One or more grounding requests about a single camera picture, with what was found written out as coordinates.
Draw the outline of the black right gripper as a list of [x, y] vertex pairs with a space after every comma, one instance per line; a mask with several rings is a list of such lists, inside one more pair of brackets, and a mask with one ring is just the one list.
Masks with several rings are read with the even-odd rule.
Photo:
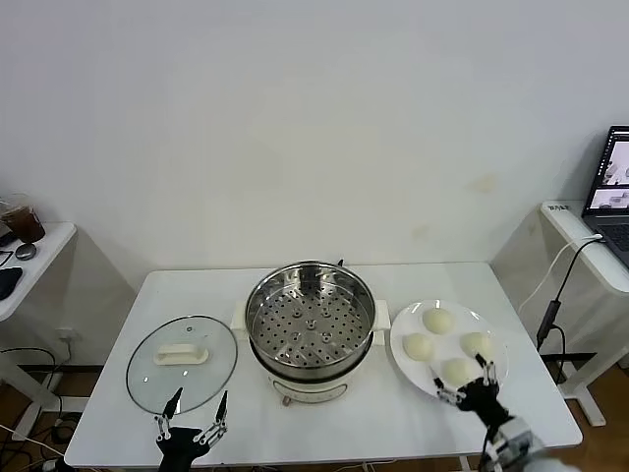
[[429, 365], [436, 395], [448, 404], [457, 404], [461, 411], [474, 412], [491, 434], [509, 421], [509, 412], [497, 400], [499, 385], [496, 381], [494, 362], [487, 360], [481, 353], [475, 360], [482, 368], [482, 376], [453, 390], [445, 385], [432, 365]]

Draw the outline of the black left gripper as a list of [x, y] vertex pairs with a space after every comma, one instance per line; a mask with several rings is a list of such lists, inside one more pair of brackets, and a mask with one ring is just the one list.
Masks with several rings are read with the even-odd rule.
[[178, 411], [183, 389], [179, 387], [156, 415], [158, 435], [156, 444], [162, 453], [158, 472], [189, 472], [193, 462], [202, 457], [203, 445], [216, 445], [227, 432], [226, 416], [228, 391], [222, 394], [214, 422], [204, 431], [198, 428], [173, 427], [170, 421]]

